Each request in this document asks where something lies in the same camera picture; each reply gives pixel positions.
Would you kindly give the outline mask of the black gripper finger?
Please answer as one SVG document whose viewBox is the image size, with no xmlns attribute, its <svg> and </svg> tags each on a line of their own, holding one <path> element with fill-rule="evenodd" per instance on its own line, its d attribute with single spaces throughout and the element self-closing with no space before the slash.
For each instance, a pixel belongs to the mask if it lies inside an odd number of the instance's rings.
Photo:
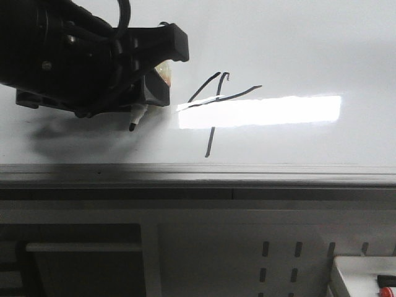
<svg viewBox="0 0 396 297">
<path fill-rule="evenodd" d="M 164 61 L 189 60 L 188 35 L 176 24 L 129 30 L 134 75 L 142 77 Z"/>
<path fill-rule="evenodd" d="M 144 76 L 142 93 L 145 104 L 159 107 L 170 104 L 170 87 L 155 69 Z"/>
</svg>

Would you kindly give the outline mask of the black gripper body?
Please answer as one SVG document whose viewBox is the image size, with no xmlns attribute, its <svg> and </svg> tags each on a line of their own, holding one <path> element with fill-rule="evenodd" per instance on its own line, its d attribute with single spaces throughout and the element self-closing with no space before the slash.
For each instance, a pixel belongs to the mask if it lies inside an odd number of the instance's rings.
<svg viewBox="0 0 396 297">
<path fill-rule="evenodd" d="M 72 1 L 2 1 L 1 84 L 29 108 L 130 112 L 145 75 L 134 75 L 129 53 L 130 2 L 118 7 L 113 27 Z"/>
</svg>

